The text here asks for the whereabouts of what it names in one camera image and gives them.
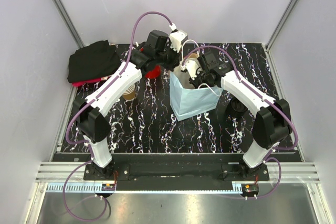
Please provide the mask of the light blue paper bag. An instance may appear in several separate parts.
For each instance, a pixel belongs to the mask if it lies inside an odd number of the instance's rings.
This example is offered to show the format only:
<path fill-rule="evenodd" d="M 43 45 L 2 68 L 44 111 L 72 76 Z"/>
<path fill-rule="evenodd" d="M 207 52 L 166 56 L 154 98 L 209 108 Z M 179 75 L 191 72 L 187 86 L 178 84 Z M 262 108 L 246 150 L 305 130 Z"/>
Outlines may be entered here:
<path fill-rule="evenodd" d="M 202 84 L 194 88 L 188 81 L 188 72 L 180 66 L 170 72 L 170 106 L 178 121 L 192 118 L 217 107 L 223 89 Z"/>

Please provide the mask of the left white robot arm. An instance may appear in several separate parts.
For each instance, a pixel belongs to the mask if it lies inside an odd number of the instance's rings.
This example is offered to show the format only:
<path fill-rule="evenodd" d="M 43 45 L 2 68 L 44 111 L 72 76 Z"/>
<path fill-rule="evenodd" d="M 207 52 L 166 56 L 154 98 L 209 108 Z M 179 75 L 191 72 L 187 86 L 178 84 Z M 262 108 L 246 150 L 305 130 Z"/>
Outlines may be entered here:
<path fill-rule="evenodd" d="M 84 136 L 84 142 L 89 145 L 91 160 L 96 165 L 95 174 L 99 178 L 107 180 L 113 175 L 112 155 L 107 142 L 111 130 L 106 119 L 108 112 L 127 89 L 156 66 L 166 70 L 177 67 L 187 38 L 187 33 L 177 29 L 170 34 L 151 31 L 145 42 L 130 49 L 130 60 L 123 62 L 97 91 L 73 101 L 75 115 L 70 123 L 76 125 Z"/>

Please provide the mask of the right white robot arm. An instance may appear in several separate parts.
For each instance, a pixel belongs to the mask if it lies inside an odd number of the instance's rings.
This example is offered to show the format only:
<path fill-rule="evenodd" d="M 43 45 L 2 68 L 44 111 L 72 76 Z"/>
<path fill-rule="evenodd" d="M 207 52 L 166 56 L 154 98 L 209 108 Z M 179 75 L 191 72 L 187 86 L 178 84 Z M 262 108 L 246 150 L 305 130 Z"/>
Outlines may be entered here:
<path fill-rule="evenodd" d="M 189 82 L 196 88 L 204 84 L 229 92 L 233 98 L 228 113 L 232 117 L 238 118 L 249 111 L 255 118 L 253 142 L 235 169 L 242 179 L 252 179 L 267 156 L 292 132 L 289 103 L 261 92 L 236 72 L 232 63 L 219 61 L 211 52 L 196 59 L 184 59 L 181 70 L 188 72 Z"/>

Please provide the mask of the red cup holder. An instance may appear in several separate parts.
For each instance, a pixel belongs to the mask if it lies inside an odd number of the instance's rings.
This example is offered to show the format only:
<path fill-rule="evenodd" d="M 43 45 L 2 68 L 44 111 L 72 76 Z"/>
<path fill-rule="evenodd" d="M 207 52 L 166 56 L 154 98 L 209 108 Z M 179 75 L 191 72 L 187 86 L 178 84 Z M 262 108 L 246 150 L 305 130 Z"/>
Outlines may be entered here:
<path fill-rule="evenodd" d="M 148 79 L 155 79 L 157 77 L 159 77 L 161 74 L 161 68 L 159 65 L 155 66 L 155 68 L 151 71 L 149 71 L 145 77 Z"/>

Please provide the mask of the stack of black cup lids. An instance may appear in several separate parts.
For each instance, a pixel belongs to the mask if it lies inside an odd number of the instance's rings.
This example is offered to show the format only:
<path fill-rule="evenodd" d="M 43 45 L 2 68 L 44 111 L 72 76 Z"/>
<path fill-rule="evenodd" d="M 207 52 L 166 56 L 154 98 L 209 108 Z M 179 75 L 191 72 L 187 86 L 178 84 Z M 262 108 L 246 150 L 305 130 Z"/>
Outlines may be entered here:
<path fill-rule="evenodd" d="M 247 107 L 237 98 L 232 98 L 226 108 L 226 113 L 233 118 L 241 118 L 246 111 Z"/>

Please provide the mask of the stack of brown paper cups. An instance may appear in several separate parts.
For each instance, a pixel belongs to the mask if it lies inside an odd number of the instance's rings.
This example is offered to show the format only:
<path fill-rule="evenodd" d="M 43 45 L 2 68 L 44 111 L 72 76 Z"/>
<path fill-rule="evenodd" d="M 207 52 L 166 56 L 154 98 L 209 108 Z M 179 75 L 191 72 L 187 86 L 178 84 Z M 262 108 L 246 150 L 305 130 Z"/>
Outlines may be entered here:
<path fill-rule="evenodd" d="M 135 84 L 129 86 L 122 94 L 122 97 L 126 101 L 132 101 L 135 98 Z"/>

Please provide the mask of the black marble pattern mat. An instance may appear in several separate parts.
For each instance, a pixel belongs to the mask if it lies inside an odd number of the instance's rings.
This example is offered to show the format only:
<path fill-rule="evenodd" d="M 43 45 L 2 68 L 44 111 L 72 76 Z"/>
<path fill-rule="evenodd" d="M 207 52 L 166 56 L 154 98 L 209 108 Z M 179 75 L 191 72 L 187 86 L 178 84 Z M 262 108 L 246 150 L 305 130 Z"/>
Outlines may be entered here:
<path fill-rule="evenodd" d="M 260 91 L 278 99 L 264 46 L 259 43 L 222 43 L 240 73 Z M 253 142 L 254 117 L 225 115 L 233 96 L 223 91 L 216 109 L 178 121 L 170 106 L 170 73 L 161 68 L 155 79 L 135 84 L 136 97 L 122 97 L 107 115 L 112 153 L 243 153 Z"/>

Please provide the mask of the black folded cloth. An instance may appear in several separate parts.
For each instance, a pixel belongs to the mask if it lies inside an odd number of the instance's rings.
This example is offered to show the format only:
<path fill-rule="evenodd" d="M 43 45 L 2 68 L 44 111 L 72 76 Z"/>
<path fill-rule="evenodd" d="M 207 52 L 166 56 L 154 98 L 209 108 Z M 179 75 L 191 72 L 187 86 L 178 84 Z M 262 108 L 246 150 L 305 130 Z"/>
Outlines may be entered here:
<path fill-rule="evenodd" d="M 69 57 L 69 83 L 78 83 L 110 76 L 121 66 L 116 45 L 107 40 L 80 48 Z"/>

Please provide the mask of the pink cloth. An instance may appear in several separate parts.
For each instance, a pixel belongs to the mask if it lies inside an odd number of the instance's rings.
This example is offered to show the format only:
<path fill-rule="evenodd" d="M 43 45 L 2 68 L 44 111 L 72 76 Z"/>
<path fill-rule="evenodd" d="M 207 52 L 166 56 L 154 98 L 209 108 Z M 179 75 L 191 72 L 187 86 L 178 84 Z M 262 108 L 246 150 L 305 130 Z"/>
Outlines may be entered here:
<path fill-rule="evenodd" d="M 80 82 L 74 82 L 72 83 L 72 85 L 74 87 L 80 87 L 83 86 L 85 84 L 91 84 L 91 83 L 98 83 L 100 81 L 106 81 L 110 78 L 110 76 L 106 76 L 106 77 L 102 77 L 102 78 L 97 78 L 97 79 L 92 79 L 92 80 L 87 80 L 87 81 L 80 81 Z"/>

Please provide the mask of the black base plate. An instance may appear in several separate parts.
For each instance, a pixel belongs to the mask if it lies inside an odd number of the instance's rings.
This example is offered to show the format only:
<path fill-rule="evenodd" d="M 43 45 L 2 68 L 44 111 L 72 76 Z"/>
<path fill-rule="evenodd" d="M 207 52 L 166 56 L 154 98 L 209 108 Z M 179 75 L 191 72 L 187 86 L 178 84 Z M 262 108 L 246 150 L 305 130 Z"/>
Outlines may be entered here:
<path fill-rule="evenodd" d="M 112 164 L 104 169 L 88 164 L 88 155 L 79 155 L 79 164 L 65 154 L 51 171 L 51 180 L 63 182 L 107 183 L 117 181 L 118 191 L 144 192 L 222 192 L 235 191 L 232 183 L 267 182 L 268 168 L 242 178 L 235 173 L 241 154 L 113 154 Z"/>

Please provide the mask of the aluminium frame rail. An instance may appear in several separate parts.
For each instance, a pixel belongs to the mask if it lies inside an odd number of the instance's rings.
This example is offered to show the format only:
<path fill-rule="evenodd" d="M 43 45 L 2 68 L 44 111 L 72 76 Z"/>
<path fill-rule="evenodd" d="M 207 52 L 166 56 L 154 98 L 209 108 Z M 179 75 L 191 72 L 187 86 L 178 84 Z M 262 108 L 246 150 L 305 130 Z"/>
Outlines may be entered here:
<path fill-rule="evenodd" d="M 248 184 L 303 184 L 319 223 L 334 219 L 322 190 L 314 163 L 269 161 L 252 178 L 240 178 L 237 163 L 120 163 L 111 177 L 104 178 L 92 165 L 69 162 L 43 162 L 25 223 L 37 223 L 47 192 L 102 194 L 235 194 L 243 198 Z"/>

